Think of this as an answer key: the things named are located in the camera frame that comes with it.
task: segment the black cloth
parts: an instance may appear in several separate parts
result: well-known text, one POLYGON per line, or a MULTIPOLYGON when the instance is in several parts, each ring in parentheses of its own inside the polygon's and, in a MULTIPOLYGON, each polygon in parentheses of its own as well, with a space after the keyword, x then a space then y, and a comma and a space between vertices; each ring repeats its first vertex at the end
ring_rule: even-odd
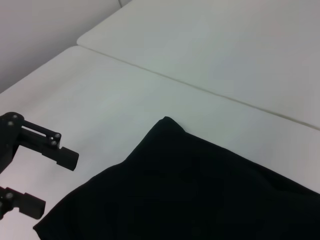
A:
POLYGON ((319 223, 319 194, 165 117, 34 229, 42 240, 292 240, 319 239, 319 223))

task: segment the bolt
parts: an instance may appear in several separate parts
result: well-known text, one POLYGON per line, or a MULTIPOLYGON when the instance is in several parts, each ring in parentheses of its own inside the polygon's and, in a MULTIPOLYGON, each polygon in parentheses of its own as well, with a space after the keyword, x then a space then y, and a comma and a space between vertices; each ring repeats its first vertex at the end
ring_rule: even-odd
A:
POLYGON ((8 192, 6 195, 5 195, 5 198, 6 199, 12 199, 14 197, 14 194, 11 193, 11 192, 8 192))

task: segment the folded black cloth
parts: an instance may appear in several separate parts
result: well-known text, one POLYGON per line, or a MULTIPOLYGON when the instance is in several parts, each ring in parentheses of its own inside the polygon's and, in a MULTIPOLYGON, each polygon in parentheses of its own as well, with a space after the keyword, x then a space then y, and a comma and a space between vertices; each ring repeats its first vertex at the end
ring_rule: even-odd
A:
POLYGON ((34 229, 42 240, 318 239, 320 195, 165 117, 34 229))

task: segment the white wall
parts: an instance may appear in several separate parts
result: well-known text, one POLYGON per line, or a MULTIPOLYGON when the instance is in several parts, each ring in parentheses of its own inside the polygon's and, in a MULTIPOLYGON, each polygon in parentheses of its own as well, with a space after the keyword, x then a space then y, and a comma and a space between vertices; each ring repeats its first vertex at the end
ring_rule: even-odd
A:
POLYGON ((119 9, 118 0, 0 0, 0 93, 119 9))

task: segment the white table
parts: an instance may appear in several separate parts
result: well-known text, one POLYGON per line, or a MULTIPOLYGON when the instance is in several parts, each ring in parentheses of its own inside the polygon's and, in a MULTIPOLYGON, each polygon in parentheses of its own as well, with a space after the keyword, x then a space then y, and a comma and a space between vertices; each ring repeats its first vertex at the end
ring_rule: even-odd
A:
POLYGON ((320 128, 319 0, 134 0, 78 44, 320 128))
MULTIPOLYGON (((320 132, 195 89, 80 46, 58 55, 0 94, 0 114, 62 133, 80 154, 74 172, 20 147, 0 186, 46 200, 64 196, 126 159, 164 116, 188 133, 227 148, 320 193, 320 132)), ((38 239, 36 220, 9 212, 0 239, 38 239)))

